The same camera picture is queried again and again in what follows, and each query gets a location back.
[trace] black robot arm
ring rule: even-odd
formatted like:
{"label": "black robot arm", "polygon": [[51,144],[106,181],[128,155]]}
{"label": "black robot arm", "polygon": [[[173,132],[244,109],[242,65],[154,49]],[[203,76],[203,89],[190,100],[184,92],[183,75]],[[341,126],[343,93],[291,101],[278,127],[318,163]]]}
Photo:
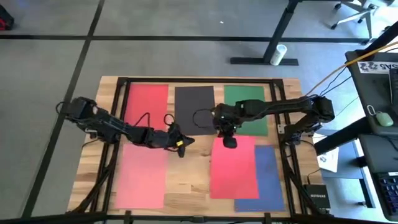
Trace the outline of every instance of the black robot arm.
{"label": "black robot arm", "polygon": [[300,141],[303,132],[316,131],[320,123],[330,122],[335,118],[333,105],[324,96],[303,96],[297,99],[264,102],[261,100],[237,101],[234,106],[218,104],[214,109],[213,125],[223,137],[225,147],[236,147],[233,138],[237,128],[244,122],[262,119],[269,114],[303,112],[306,115],[297,123],[284,127],[284,141]]}
{"label": "black robot arm", "polygon": [[97,107],[94,100],[84,97],[73,99],[63,113],[66,114],[67,120],[89,133],[91,138],[98,138],[109,144],[118,142],[123,134],[135,145],[167,150],[177,149],[178,155],[183,157],[185,146],[195,141],[184,136],[180,126],[174,122],[168,124],[167,132],[150,127],[131,126]]}

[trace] green paper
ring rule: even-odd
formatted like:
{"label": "green paper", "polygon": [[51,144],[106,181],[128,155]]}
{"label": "green paper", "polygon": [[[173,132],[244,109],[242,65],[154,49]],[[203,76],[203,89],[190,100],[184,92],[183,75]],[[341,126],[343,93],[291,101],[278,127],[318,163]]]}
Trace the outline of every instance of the green paper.
{"label": "green paper", "polygon": [[[234,106],[235,102],[241,100],[262,100],[265,101],[264,88],[262,86],[224,86],[224,103]],[[267,136],[267,118],[256,121],[245,122],[238,128],[236,134],[250,136]]]}

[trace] red paper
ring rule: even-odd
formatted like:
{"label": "red paper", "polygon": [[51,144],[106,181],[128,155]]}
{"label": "red paper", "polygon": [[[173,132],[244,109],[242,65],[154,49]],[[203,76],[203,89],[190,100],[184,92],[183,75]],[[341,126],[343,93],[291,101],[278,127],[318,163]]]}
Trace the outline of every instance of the red paper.
{"label": "red paper", "polygon": [[254,158],[255,139],[235,136],[236,149],[224,147],[223,139],[216,138],[211,152],[211,198],[259,198]]}
{"label": "red paper", "polygon": [[163,208],[167,151],[125,144],[115,208]]}
{"label": "red paper", "polygon": [[[124,121],[134,125],[144,113],[150,113],[150,126],[166,130],[164,116],[167,113],[168,85],[131,84]],[[145,116],[138,126],[147,126]]]}

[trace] white cylinder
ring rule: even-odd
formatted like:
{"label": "white cylinder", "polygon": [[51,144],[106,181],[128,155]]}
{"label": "white cylinder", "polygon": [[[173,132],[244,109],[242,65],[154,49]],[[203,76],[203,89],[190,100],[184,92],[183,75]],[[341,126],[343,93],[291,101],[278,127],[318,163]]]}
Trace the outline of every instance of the white cylinder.
{"label": "white cylinder", "polygon": [[285,45],[279,44],[278,46],[276,46],[276,50],[270,61],[271,65],[279,65],[280,61],[285,56],[286,51],[287,47]]}

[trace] wooden table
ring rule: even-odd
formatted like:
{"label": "wooden table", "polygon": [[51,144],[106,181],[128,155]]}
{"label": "wooden table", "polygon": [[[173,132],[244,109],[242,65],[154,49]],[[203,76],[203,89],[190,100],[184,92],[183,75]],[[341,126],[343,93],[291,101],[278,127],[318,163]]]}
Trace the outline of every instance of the wooden table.
{"label": "wooden table", "polygon": [[[113,104],[116,82],[119,77],[102,77],[96,102],[99,107],[111,111]],[[302,96],[300,82],[298,79],[283,79],[285,85],[286,98],[298,98]],[[176,86],[208,86],[213,85],[215,91],[215,103],[224,102],[225,84],[230,83],[168,83],[169,98],[167,102],[167,112],[174,114],[174,87]],[[259,84],[236,84],[234,85],[254,85]],[[119,102],[122,102],[124,89],[121,90]],[[271,101],[271,92],[269,85],[264,85],[264,94],[266,101]],[[121,103],[118,105],[117,116],[120,114]],[[291,122],[297,122],[303,116],[302,113],[290,114]],[[290,217],[288,202],[286,196],[285,181],[282,171],[282,162],[280,158],[279,145],[277,140],[277,131],[275,124],[275,116],[267,116],[267,125],[269,134],[267,137],[256,137],[256,144],[272,145],[275,149],[275,155],[278,163],[279,179],[284,196],[285,212],[271,212],[272,217]],[[134,209],[132,215],[201,215],[201,216],[217,216],[217,217],[263,217],[264,212],[235,212],[234,200],[232,199],[211,199],[209,192],[210,181],[210,159],[211,146],[214,136],[192,136],[196,139],[195,143],[187,147],[185,157],[179,158],[174,153],[169,154],[165,205],[162,209]],[[303,137],[304,140],[312,141],[309,137]],[[88,192],[94,186],[100,157],[102,153],[103,143],[94,142],[85,146],[81,152],[80,163],[78,166],[76,179],[73,184],[72,194],[68,205],[68,210],[72,210],[87,196]],[[119,150],[119,156],[122,153],[122,147]],[[297,157],[301,172],[301,180],[305,184],[307,175],[316,171],[319,166],[314,148],[306,143],[297,146]],[[111,193],[108,214],[124,215],[125,210],[114,208],[114,199],[116,196],[116,184],[118,180],[119,164],[116,164],[116,173]],[[310,176],[313,184],[321,184],[322,177],[320,172],[316,172]],[[292,183],[292,191],[294,196],[294,206],[297,213],[300,213],[300,204],[297,190]],[[102,204],[104,190],[99,195],[99,204]]]}

